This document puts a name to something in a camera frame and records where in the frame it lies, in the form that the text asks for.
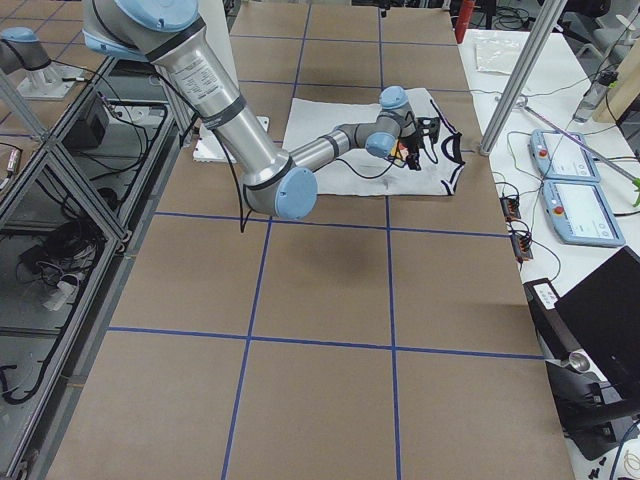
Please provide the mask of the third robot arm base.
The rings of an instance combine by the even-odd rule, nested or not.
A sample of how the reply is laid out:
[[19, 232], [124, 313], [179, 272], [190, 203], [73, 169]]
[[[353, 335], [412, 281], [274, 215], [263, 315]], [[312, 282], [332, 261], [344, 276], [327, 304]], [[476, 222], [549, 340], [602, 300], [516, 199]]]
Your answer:
[[6, 28], [1, 31], [1, 71], [11, 75], [19, 70], [26, 78], [17, 90], [30, 100], [62, 100], [85, 80], [83, 68], [54, 63], [33, 30]]

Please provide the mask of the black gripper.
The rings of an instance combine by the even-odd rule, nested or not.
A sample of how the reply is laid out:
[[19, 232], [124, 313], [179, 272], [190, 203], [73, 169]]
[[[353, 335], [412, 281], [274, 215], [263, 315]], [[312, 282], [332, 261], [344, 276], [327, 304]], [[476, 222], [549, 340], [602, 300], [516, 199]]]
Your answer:
[[430, 141], [439, 140], [441, 120], [438, 117], [418, 117], [415, 124], [423, 137], [428, 137]]

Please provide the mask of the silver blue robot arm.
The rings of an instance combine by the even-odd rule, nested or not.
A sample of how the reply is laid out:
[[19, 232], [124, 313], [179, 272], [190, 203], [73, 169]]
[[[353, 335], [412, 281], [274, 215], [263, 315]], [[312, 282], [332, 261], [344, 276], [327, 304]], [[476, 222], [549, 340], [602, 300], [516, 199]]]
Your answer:
[[288, 152], [269, 137], [206, 39], [195, 1], [86, 1], [85, 43], [106, 56], [148, 61], [167, 71], [183, 101], [243, 170], [239, 188], [254, 211], [301, 219], [316, 204], [317, 170], [354, 149], [420, 170], [424, 133], [406, 91], [386, 88], [372, 123], [343, 124]]

